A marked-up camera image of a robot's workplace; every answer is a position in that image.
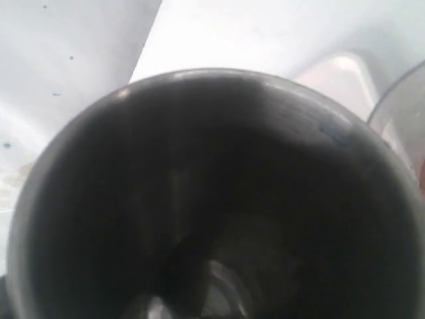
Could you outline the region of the clear plastic shaker jar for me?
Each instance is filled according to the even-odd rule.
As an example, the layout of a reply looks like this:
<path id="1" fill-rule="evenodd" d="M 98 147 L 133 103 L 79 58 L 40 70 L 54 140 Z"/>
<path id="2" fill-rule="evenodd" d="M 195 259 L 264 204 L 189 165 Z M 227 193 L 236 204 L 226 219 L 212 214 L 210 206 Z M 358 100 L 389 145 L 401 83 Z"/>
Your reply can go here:
<path id="1" fill-rule="evenodd" d="M 424 62 L 384 93 L 368 124 L 419 178 L 424 167 Z"/>

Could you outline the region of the white backdrop sheet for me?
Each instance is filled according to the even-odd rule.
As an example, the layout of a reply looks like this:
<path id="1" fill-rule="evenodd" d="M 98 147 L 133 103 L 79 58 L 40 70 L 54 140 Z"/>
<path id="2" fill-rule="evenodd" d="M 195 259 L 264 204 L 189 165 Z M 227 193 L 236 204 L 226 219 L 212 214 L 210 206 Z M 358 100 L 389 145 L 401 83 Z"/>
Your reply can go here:
<path id="1" fill-rule="evenodd" d="M 52 137 L 129 82 L 159 7 L 159 1 L 1 2 L 2 235 Z"/>

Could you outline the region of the white rectangular tray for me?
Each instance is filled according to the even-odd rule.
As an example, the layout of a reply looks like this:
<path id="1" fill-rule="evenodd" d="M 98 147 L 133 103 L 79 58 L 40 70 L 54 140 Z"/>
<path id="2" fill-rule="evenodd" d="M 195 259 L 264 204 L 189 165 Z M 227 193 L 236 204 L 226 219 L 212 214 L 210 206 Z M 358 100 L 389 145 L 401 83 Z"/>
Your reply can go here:
<path id="1" fill-rule="evenodd" d="M 338 102 L 365 122 L 380 98 L 370 66 L 353 51 L 327 55 L 294 80 Z"/>

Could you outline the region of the stainless steel cup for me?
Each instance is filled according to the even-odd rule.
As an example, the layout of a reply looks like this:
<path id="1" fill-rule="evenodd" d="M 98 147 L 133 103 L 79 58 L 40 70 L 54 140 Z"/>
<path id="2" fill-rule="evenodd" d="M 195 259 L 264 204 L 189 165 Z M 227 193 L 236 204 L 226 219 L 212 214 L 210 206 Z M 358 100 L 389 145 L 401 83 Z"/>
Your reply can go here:
<path id="1" fill-rule="evenodd" d="M 1 317 L 423 318 L 422 196 L 379 135 L 304 86 L 147 78 L 34 164 Z"/>

